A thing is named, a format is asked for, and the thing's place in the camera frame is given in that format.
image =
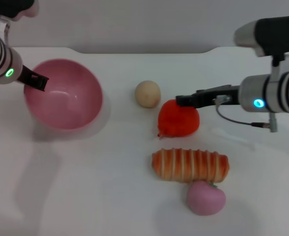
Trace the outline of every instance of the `green led light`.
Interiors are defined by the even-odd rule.
[[[8,70],[7,73],[6,73],[6,77],[12,76],[12,74],[13,74],[14,71],[15,71],[15,70],[12,69],[12,68],[11,68],[10,70]]]

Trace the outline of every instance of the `bowl rim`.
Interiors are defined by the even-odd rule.
[[[87,127],[88,125],[91,125],[92,122],[94,122],[100,115],[101,113],[101,110],[103,109],[103,105],[104,105],[104,92],[103,92],[103,89],[102,89],[102,86],[100,84],[100,81],[98,80],[98,78],[95,76],[95,74],[89,69],[87,68],[85,65],[82,65],[81,63],[75,61],[75,60],[71,60],[71,59],[66,59],[66,58],[55,58],[55,59],[48,59],[48,60],[45,60],[45,61],[42,61],[40,62],[38,65],[36,65],[32,71],[36,70],[37,68],[39,68],[40,66],[42,66],[43,64],[46,64],[48,62],[52,62],[52,61],[56,61],[56,60],[64,60],[64,61],[69,61],[69,62],[73,62],[75,64],[78,64],[82,67],[84,67],[85,69],[87,69],[91,75],[96,79],[96,82],[98,84],[98,86],[100,87],[101,89],[101,98],[102,98],[102,101],[101,101],[101,106],[100,106],[100,109],[98,111],[98,113],[96,114],[96,116],[91,120],[89,121],[88,123],[78,127],[78,128],[69,128],[69,129],[66,129],[66,128],[57,128],[57,127],[54,127],[54,126],[51,126],[47,123],[45,123],[44,121],[42,121],[39,117],[37,117],[35,114],[33,114],[30,106],[29,106],[29,103],[28,103],[28,100],[26,98],[26,88],[28,87],[28,85],[24,85],[24,89],[23,89],[23,94],[24,94],[24,99],[25,99],[25,103],[27,105],[27,108],[29,110],[29,112],[32,114],[32,116],[38,121],[40,122],[42,125],[46,126],[46,127],[49,127],[53,130],[57,130],[57,131],[78,131],[78,130],[81,130],[81,129],[84,129],[85,127]]]

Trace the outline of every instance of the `egg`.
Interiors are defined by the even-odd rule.
[[[143,81],[136,87],[135,98],[140,106],[154,108],[161,100],[161,91],[155,82]]]
[[[187,205],[197,215],[213,215],[226,203],[225,193],[206,181],[196,181],[187,193]]]

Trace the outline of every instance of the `beige ball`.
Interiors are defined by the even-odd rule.
[[[153,81],[143,81],[136,87],[135,98],[142,107],[156,107],[161,100],[161,91],[157,83]]]

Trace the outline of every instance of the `pink fruit toy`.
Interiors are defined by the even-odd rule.
[[[223,209],[225,193],[206,181],[196,181],[187,193],[187,204],[197,215],[213,215]]]

